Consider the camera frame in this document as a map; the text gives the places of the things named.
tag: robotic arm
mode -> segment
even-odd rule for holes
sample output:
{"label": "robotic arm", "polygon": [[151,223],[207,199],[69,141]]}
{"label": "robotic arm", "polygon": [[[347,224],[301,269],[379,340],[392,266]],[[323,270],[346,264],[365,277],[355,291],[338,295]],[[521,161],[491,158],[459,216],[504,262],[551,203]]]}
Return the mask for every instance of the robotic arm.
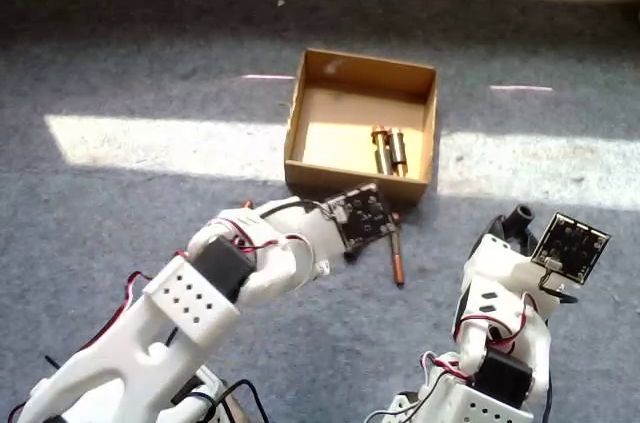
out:
{"label": "robotic arm", "polygon": [[519,206],[491,222],[464,266],[452,332],[459,351],[425,353],[420,391],[397,395],[367,423],[374,415],[383,423],[533,421],[528,404],[550,384],[546,322],[560,303],[577,301],[565,288],[584,284],[609,235],[558,213],[538,242],[532,220]]}
{"label": "robotic arm", "polygon": [[[33,388],[17,421],[195,422],[206,401],[172,399],[194,375],[210,382],[197,388],[213,389],[205,396],[219,396],[220,381],[202,365],[241,311],[328,274],[332,258],[392,231],[375,184],[322,204],[290,198],[222,211],[108,331]],[[166,346],[159,341],[171,327],[177,337]]]}

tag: black circuit board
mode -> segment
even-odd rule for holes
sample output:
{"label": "black circuit board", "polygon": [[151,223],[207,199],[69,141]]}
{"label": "black circuit board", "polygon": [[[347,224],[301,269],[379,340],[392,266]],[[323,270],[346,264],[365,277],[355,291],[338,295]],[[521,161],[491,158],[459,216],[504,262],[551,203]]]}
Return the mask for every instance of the black circuit board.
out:
{"label": "black circuit board", "polygon": [[357,249],[396,231],[387,205],[375,183],[325,201],[347,251]]}
{"label": "black circuit board", "polygon": [[531,260],[579,284],[589,277],[610,236],[566,215],[549,222]]}

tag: open cardboard box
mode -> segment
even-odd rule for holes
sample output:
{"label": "open cardboard box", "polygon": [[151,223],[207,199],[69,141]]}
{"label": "open cardboard box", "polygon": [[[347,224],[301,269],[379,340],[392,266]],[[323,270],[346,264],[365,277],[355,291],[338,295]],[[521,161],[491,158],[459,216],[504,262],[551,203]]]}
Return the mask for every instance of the open cardboard box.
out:
{"label": "open cardboard box", "polygon": [[[389,199],[420,200],[433,162],[433,68],[307,50],[293,98],[284,153],[287,183],[348,190],[375,180]],[[406,177],[377,172],[371,139],[376,125],[404,132]]]}

